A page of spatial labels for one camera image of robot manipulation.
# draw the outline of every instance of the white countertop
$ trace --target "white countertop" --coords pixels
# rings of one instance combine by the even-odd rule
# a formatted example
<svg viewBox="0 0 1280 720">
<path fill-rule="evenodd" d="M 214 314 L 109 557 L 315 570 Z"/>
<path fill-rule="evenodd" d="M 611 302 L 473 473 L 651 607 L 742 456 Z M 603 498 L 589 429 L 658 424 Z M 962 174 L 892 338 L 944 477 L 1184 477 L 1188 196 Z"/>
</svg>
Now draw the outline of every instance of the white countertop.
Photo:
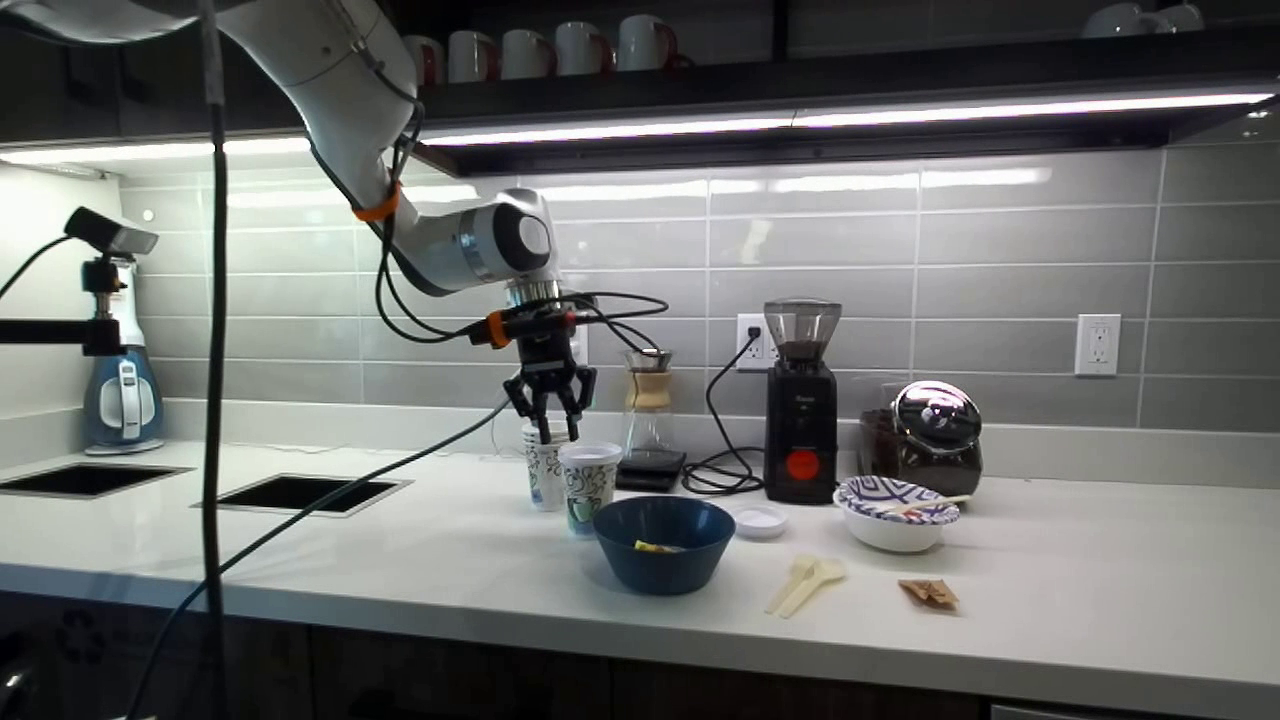
<svg viewBox="0 0 1280 720">
<path fill-rule="evenodd" d="M 359 477 L 388 448 L 225 448 L 225 492 L 275 473 Z M 200 443 L 124 466 L 200 470 Z M 1006 701 L 1280 716 L 1280 492 L 986 480 L 929 557 L 844 536 L 834 507 L 773 504 L 792 532 L 736 540 L 696 597 L 624 593 L 599 549 L 538 513 L 526 466 L 444 453 L 353 517 L 311 517 L 230 577 L 230 611 L 402 636 L 670 659 Z M 102 500 L 0 498 L 0 593 L 176 606 L 200 577 L 200 473 Z M 287 513 L 225 517 L 225 557 Z M 796 620 L 766 616 L 803 553 L 850 581 Z M 941 577 L 962 611 L 898 581 Z"/>
</svg>

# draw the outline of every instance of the shelf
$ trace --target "shelf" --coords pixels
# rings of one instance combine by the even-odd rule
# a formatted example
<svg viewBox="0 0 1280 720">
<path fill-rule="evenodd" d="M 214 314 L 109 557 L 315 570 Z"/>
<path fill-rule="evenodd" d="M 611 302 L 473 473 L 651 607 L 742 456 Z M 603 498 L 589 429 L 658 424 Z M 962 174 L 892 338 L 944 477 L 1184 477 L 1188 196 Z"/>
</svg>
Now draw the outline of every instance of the shelf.
<svg viewBox="0 0 1280 720">
<path fill-rule="evenodd" d="M 892 53 L 789 64 L 721 64 L 651 76 L 469 83 L 427 96 L 426 139 L 475 128 L 555 128 L 582 120 L 812 113 L 812 108 L 925 108 L 987 100 L 1060 100 L 1117 94 L 1266 89 L 1280 94 L 1280 27 L 1200 36 L 1052 39 L 948 53 Z M 799 165 L 972 151 L 1161 150 L 1180 134 L 1212 128 L 1245 108 L 1178 108 L 1036 120 L 948 120 L 876 128 L 776 128 L 685 139 L 582 139 L 426 150 L 426 161 L 461 177 L 692 167 L 692 165 Z"/>
</svg>

